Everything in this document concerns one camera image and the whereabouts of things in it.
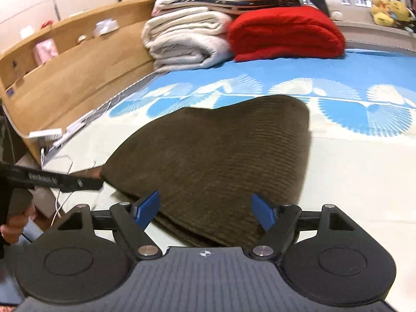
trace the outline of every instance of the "red blanket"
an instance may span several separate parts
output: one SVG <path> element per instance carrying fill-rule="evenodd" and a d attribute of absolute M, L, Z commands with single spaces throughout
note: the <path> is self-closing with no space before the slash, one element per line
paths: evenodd
<path fill-rule="evenodd" d="M 228 29 L 237 62 L 276 57 L 333 58 L 344 53 L 345 38 L 319 9 L 311 6 L 249 11 Z"/>

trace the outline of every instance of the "wooden headboard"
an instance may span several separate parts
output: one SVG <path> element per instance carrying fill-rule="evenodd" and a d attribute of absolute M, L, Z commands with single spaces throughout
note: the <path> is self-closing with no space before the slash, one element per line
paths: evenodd
<path fill-rule="evenodd" d="M 0 56 L 0 97 L 18 131 L 65 128 L 153 71 L 141 44 L 155 0 L 131 0 L 57 22 L 20 41 Z M 93 38 L 96 23 L 118 21 L 120 29 Z M 78 38 L 88 39 L 78 44 Z M 52 38 L 59 56 L 37 67 L 33 49 Z M 17 72 L 24 73 L 18 81 Z M 13 89 L 9 96 L 7 90 Z M 39 160 L 39 148 L 25 140 Z"/>

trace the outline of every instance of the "blue gripper pad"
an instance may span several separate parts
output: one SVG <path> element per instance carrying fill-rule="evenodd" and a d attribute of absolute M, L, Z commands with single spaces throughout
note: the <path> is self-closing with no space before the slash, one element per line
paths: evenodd
<path fill-rule="evenodd" d="M 257 195 L 251 196 L 251 212 L 265 231 L 276 223 L 273 209 Z"/>
<path fill-rule="evenodd" d="M 141 228 L 146 229 L 147 226 L 150 224 L 150 222 L 158 213 L 159 208 L 160 208 L 160 197 L 159 197 L 159 193 L 155 191 L 152 195 L 147 197 L 145 201 L 143 201 L 137 206 L 136 208 L 137 212 L 133 213 L 134 221 L 137 224 L 139 224 Z"/>

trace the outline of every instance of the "ribbed gray panel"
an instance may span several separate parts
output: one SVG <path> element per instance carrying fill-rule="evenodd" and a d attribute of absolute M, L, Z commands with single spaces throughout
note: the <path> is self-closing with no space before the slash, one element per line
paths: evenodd
<path fill-rule="evenodd" d="M 201 255 L 209 251 L 207 257 Z M 327 307 L 292 290 L 270 262 L 241 248 L 171 248 L 140 262 L 130 278 L 104 298 L 76 306 L 27 299 L 16 312 L 392 312 L 383 302 Z"/>

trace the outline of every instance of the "yellow plush toy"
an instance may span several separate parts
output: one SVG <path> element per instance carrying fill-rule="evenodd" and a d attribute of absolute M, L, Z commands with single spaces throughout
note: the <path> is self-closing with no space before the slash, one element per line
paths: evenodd
<path fill-rule="evenodd" d="M 397 0 L 371 0 L 371 14 L 375 24 L 394 27 L 397 22 L 411 22 L 412 14 L 403 2 Z"/>

